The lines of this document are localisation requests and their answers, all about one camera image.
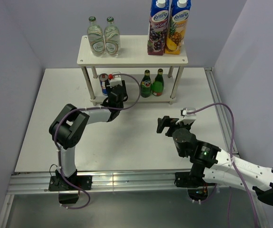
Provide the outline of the silver blue can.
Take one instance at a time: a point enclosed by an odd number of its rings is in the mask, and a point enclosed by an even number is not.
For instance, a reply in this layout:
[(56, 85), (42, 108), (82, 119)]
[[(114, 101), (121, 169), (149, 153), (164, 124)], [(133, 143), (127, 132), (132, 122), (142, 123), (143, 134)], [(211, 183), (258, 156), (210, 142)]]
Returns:
[(107, 95), (107, 88), (106, 85), (109, 83), (109, 77), (106, 73), (102, 73), (99, 75), (99, 82), (100, 82), (100, 87), (102, 90), (103, 95)]

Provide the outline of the green Perrier labelled bottle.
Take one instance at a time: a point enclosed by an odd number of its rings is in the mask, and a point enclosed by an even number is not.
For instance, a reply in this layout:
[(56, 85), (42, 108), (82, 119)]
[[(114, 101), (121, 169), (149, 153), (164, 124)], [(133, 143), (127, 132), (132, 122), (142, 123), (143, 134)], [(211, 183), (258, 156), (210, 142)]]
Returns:
[(144, 77), (141, 80), (141, 97), (147, 98), (150, 95), (151, 95), (150, 70), (145, 70)]

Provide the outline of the dark green gold-cap bottle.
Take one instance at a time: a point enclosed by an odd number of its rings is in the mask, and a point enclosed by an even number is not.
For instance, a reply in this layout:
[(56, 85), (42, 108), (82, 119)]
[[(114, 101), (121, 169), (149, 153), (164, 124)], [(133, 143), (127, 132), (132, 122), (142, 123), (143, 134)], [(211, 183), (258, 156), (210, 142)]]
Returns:
[(164, 91), (164, 79), (163, 79), (163, 69), (159, 68), (158, 73), (154, 79), (151, 86), (152, 94), (154, 96), (161, 96)]

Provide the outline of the clear bottle green cap front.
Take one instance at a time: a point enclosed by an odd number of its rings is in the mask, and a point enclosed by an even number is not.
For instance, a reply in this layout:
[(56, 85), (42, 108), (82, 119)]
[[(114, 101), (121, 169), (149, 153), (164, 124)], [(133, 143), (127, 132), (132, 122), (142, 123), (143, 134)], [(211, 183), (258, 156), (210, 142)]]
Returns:
[(110, 56), (119, 55), (121, 49), (120, 31), (114, 23), (113, 17), (108, 17), (107, 26), (104, 29), (106, 51)]

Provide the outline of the clear bottle green cap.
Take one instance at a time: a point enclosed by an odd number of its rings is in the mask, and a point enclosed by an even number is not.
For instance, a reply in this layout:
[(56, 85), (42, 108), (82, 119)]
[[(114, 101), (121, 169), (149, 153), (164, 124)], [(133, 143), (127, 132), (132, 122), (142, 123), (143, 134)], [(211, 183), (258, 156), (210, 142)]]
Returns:
[(92, 53), (101, 56), (105, 52), (104, 34), (102, 28), (96, 23), (96, 17), (89, 17), (89, 27), (87, 28), (87, 38)]
[(106, 51), (110, 56), (119, 55), (121, 49), (120, 31), (114, 23), (113, 17), (108, 17), (107, 26), (104, 29)]

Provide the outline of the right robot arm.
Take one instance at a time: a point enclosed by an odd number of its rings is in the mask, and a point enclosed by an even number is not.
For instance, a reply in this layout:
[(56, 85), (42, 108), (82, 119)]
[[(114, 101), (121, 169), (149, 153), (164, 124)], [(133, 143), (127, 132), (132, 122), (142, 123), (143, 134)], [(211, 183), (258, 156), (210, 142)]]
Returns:
[(168, 128), (165, 135), (174, 141), (179, 157), (188, 158), (191, 170), (175, 173), (179, 188), (198, 188), (205, 184), (225, 185), (248, 190), (264, 204), (273, 206), (273, 168), (267, 168), (231, 156), (191, 133), (193, 119), (164, 116), (158, 118), (157, 133)]

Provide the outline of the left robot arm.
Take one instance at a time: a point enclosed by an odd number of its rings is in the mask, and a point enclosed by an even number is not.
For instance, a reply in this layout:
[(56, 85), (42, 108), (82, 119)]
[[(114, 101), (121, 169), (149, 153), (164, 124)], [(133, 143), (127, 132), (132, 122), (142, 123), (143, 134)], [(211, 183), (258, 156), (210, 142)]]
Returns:
[(57, 143), (59, 168), (51, 177), (49, 191), (75, 190), (75, 186), (90, 190), (92, 176), (77, 175), (75, 146), (81, 140), (85, 127), (99, 122), (113, 121), (128, 99), (125, 81), (116, 80), (106, 86), (107, 98), (98, 107), (87, 109), (67, 104), (49, 128), (52, 140)]

